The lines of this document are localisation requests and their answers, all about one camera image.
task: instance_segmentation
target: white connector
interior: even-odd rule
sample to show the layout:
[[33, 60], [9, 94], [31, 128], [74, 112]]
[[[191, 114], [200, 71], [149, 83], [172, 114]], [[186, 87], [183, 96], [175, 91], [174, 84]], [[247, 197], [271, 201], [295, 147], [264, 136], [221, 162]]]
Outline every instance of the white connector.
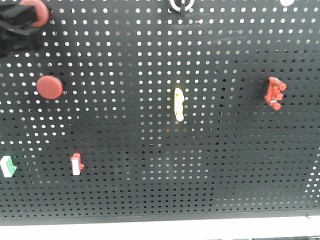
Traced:
[[[179, 12], [179, 13], [181, 12], [181, 7], [179, 7], [179, 6], [176, 4], [175, 0], [169, 0], [169, 4], [170, 4], [170, 6], [171, 6], [175, 11], [177, 11], [177, 12]], [[185, 11], [189, 11], [194, 4], [195, 4], [195, 0], [190, 0], [189, 4], [188, 4], [187, 6], [185, 6]]]
[[177, 121], [182, 122], [184, 117], [184, 105], [185, 96], [183, 91], [180, 88], [174, 90], [174, 113]]
[[73, 154], [71, 157], [71, 165], [72, 165], [72, 175], [80, 175], [81, 170], [84, 168], [84, 165], [81, 162], [81, 156], [79, 153]]
[[0, 160], [0, 166], [5, 178], [11, 178], [17, 170], [10, 156], [3, 156]]

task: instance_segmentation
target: red button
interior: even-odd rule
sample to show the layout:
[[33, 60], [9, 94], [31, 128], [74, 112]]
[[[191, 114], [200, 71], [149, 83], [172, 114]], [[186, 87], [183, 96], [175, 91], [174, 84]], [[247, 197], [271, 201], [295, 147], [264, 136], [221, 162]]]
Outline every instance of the red button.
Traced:
[[33, 27], [41, 27], [49, 21], [49, 9], [47, 5], [41, 0], [22, 0], [20, 5], [32, 5], [35, 7], [38, 21], [31, 24]]
[[56, 99], [63, 92], [61, 81], [52, 75], [42, 76], [36, 83], [36, 90], [45, 99]]

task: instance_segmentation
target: yellow clip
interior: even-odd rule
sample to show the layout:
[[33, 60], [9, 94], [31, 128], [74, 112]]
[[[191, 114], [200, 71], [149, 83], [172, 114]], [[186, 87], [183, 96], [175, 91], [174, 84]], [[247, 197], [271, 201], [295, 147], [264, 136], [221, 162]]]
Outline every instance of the yellow clip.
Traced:
[[182, 122], [184, 120], [184, 106], [185, 101], [184, 93], [180, 88], [174, 90], [174, 113], [177, 121]]

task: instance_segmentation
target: perforated metal panel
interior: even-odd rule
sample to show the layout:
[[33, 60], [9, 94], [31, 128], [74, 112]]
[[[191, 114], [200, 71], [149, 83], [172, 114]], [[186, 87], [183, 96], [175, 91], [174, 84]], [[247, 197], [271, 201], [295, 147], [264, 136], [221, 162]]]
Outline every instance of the perforated metal panel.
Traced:
[[[320, 213], [320, 1], [196, 0], [185, 18], [167, 0], [46, 3], [43, 50], [0, 61], [0, 153], [18, 166], [1, 225]], [[36, 92], [49, 74], [56, 100]]]

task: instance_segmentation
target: red clip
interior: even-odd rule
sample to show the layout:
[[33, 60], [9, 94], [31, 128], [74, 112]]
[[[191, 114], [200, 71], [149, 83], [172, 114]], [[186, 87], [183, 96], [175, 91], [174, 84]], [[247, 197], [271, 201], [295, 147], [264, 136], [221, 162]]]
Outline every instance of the red clip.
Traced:
[[70, 160], [72, 165], [72, 174], [80, 175], [81, 169], [85, 167], [81, 162], [81, 155], [79, 153], [74, 153]]
[[281, 108], [277, 101], [282, 100], [283, 94], [280, 91], [286, 90], [287, 85], [276, 77], [269, 77], [268, 93], [264, 96], [265, 101], [275, 110]]

